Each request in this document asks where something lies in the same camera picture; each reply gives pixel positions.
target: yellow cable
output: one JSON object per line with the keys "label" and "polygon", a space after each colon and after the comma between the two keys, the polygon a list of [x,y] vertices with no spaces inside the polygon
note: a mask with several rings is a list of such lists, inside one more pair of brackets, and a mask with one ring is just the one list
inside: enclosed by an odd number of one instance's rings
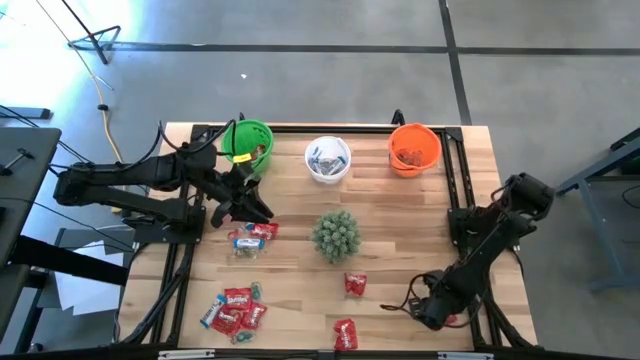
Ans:
{"label": "yellow cable", "polygon": [[[38,5],[40,5],[40,8],[42,9],[42,11],[44,11],[44,13],[47,15],[47,17],[49,17],[49,20],[51,20],[53,25],[56,26],[56,28],[58,29],[60,34],[62,34],[62,36],[64,36],[65,40],[67,40],[67,43],[70,44],[71,40],[69,40],[69,38],[64,33],[64,31],[62,31],[60,26],[58,26],[58,23],[56,23],[56,21],[53,20],[53,17],[51,17],[51,15],[49,15],[49,12],[47,11],[47,9],[45,9],[44,6],[42,6],[42,4],[40,3],[39,0],[36,0],[36,2],[38,3]],[[104,98],[102,97],[102,91],[100,90],[100,85],[98,85],[98,80],[96,79],[96,75],[93,73],[93,71],[91,71],[91,68],[89,67],[89,65],[87,65],[87,62],[84,61],[84,58],[82,57],[82,55],[80,55],[80,52],[78,52],[78,49],[76,49],[74,46],[72,46],[71,48],[73,49],[73,51],[76,52],[76,55],[78,55],[78,57],[80,58],[80,61],[82,61],[82,63],[84,64],[84,67],[89,72],[89,75],[91,76],[91,80],[93,80],[93,84],[95,85],[96,90],[98,91],[98,97],[100,98],[100,104],[104,104]],[[111,144],[111,148],[113,149],[113,152],[116,154],[116,158],[118,158],[118,161],[119,162],[123,162],[122,161],[122,156],[120,156],[120,150],[118,149],[118,146],[116,145],[116,142],[113,141],[113,137],[111,136],[111,130],[109,129],[109,114],[107,113],[107,110],[100,110],[100,112],[102,113],[102,122],[104,124],[104,133],[107,135],[107,140],[109,140],[109,144]]]}

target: bolt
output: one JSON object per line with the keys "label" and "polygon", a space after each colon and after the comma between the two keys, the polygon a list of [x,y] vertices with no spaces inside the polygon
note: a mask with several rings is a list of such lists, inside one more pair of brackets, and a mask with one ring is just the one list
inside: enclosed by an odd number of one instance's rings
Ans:
{"label": "bolt", "polygon": [[13,158],[13,160],[11,160],[7,165],[0,165],[0,176],[9,176],[11,174],[13,174],[13,171],[11,171],[11,167],[13,165],[15,165],[18,161],[20,161],[23,157],[26,157],[27,159],[33,159],[33,155],[31,155],[30,152],[28,152],[27,150],[23,149],[23,148],[19,148],[18,149],[18,153],[20,155],[16,156],[15,158]]}

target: red candy packet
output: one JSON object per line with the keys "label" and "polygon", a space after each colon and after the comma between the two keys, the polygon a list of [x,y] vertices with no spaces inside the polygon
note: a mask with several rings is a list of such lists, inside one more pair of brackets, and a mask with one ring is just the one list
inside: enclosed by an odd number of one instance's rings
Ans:
{"label": "red candy packet", "polygon": [[260,319],[267,312],[267,307],[263,304],[254,302],[251,309],[244,314],[242,318],[242,326],[247,329],[256,330],[260,326]]}
{"label": "red candy packet", "polygon": [[224,289],[224,297],[227,298],[225,306],[230,310],[247,311],[253,302],[251,288]]}
{"label": "red candy packet", "polygon": [[362,296],[367,286],[367,275],[356,273],[344,273],[344,290],[347,294]]}
{"label": "red candy packet", "polygon": [[339,320],[333,325],[333,331],[338,335],[333,348],[338,351],[358,349],[356,324],[351,319]]}
{"label": "red candy packet", "polygon": [[232,313],[228,305],[222,306],[211,322],[211,327],[227,336],[234,336],[242,325],[242,314]]}
{"label": "red candy packet", "polygon": [[278,228],[280,225],[278,224],[247,224],[247,229],[249,230],[249,235],[258,236],[265,240],[272,240],[278,234]]}

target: cactus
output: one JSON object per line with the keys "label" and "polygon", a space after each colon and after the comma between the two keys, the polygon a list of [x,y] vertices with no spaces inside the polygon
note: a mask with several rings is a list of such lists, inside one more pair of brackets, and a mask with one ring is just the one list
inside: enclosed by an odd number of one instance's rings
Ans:
{"label": "cactus", "polygon": [[358,252],[358,223],[348,211],[331,211],[313,227],[311,241],[316,244],[316,251],[329,263],[340,263]]}

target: white paper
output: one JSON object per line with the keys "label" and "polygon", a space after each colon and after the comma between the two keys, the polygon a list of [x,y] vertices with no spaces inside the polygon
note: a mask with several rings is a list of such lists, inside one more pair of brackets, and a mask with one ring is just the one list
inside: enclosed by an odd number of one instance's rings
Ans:
{"label": "white paper", "polygon": [[[85,252],[90,249],[98,249],[98,251],[104,252],[103,250],[104,246],[95,246],[95,245],[103,245],[103,244],[104,243],[101,241],[95,241],[85,245],[85,247],[87,246],[94,246],[94,247],[86,248],[86,249],[76,249],[74,252],[81,253],[80,250],[82,250],[82,252]],[[64,283],[66,282],[66,279],[73,278],[74,276],[57,272],[57,271],[55,273],[55,276],[56,276],[56,285],[58,287],[58,297],[60,298],[60,307],[62,308],[62,310],[67,310],[68,308],[74,305],[75,296],[73,293],[73,289],[69,286],[65,286]]]}
{"label": "white paper", "polygon": [[[106,255],[103,241],[87,244],[85,247],[75,250],[75,252],[118,266],[122,266],[124,261],[123,253]],[[118,308],[120,300],[120,286],[118,285],[64,273],[56,273],[56,282],[62,309],[66,310],[73,306],[74,315]]]}
{"label": "white paper", "polygon": [[[107,255],[104,260],[122,266],[124,254],[117,253]],[[73,315],[89,314],[118,308],[120,303],[120,286],[99,281],[92,282],[97,283],[97,285],[94,286],[95,295],[82,302],[76,303],[73,307]]]}

